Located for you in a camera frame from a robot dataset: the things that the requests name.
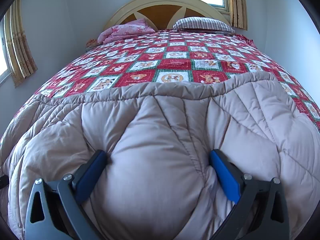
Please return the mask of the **red patchwork bedspread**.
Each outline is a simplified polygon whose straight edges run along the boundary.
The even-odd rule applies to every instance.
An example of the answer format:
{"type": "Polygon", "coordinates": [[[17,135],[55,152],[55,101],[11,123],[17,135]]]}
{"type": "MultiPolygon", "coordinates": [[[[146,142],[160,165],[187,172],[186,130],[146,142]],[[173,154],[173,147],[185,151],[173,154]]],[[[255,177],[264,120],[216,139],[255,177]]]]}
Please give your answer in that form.
{"type": "Polygon", "coordinates": [[[64,98],[143,82],[207,85],[257,71],[274,74],[298,110],[319,125],[319,107],[298,80],[242,35],[163,30],[105,44],[90,40],[37,93],[64,98]]]}

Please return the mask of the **pink folded blanket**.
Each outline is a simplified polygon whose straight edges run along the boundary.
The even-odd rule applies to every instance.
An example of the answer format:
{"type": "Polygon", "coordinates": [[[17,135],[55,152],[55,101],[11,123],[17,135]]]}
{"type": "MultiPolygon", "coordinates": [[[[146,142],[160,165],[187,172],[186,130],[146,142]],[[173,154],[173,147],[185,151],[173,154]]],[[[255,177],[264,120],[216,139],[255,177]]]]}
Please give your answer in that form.
{"type": "Polygon", "coordinates": [[[106,29],[97,38],[97,43],[107,44],[153,33],[155,33],[155,31],[147,24],[146,20],[142,18],[125,24],[114,25],[106,29]]]}

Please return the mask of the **striped white pillow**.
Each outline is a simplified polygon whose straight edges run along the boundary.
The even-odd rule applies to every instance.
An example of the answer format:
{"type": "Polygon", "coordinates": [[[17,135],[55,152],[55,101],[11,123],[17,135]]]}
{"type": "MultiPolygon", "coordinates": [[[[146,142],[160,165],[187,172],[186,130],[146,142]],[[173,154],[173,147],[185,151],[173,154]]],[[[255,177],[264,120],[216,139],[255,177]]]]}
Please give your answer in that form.
{"type": "Polygon", "coordinates": [[[205,30],[205,31],[223,31],[227,33],[235,33],[235,30],[228,24],[206,17],[187,17],[178,20],[174,25],[174,29],[185,30],[205,30]]]}

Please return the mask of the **yellow curtain right of headboard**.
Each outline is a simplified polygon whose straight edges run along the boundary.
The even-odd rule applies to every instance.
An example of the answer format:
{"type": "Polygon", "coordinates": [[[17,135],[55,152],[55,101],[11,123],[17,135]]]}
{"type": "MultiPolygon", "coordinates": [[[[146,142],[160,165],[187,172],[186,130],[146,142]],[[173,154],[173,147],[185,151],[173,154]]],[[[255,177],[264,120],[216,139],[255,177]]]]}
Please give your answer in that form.
{"type": "Polygon", "coordinates": [[[228,0],[231,26],[248,30],[246,0],[228,0]]]}

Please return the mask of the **yellow wooden headboard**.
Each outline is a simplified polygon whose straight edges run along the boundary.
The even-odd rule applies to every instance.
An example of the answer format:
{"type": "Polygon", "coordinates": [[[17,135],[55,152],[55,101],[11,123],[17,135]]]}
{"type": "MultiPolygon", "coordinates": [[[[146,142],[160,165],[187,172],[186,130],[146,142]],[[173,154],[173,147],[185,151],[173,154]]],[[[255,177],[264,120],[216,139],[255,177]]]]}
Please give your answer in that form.
{"type": "Polygon", "coordinates": [[[201,0],[132,0],[119,8],[103,29],[140,18],[155,31],[172,29],[178,20],[192,16],[214,18],[230,25],[223,14],[201,0]]]}

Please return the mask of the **side window yellow curtain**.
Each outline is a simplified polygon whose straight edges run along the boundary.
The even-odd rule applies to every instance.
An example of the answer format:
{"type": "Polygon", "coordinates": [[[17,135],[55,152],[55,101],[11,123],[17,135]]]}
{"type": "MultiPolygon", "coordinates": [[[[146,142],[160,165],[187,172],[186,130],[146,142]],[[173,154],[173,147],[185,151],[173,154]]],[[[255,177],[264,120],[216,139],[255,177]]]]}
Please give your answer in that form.
{"type": "Polygon", "coordinates": [[[14,0],[4,15],[5,46],[15,87],[37,71],[23,28],[21,1],[14,0]]]}

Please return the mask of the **beige puffer coat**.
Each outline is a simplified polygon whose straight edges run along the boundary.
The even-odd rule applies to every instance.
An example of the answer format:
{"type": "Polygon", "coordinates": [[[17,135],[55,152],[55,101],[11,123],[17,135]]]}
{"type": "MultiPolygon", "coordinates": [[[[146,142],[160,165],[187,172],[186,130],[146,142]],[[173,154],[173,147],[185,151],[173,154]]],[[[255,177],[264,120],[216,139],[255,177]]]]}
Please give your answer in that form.
{"type": "Polygon", "coordinates": [[[111,163],[84,209],[104,237],[209,239],[233,207],[214,149],[254,178],[280,179],[296,238],[319,202],[319,131],[269,72],[34,96],[1,140],[1,215],[24,239],[34,180],[59,180],[103,150],[111,163]]]}

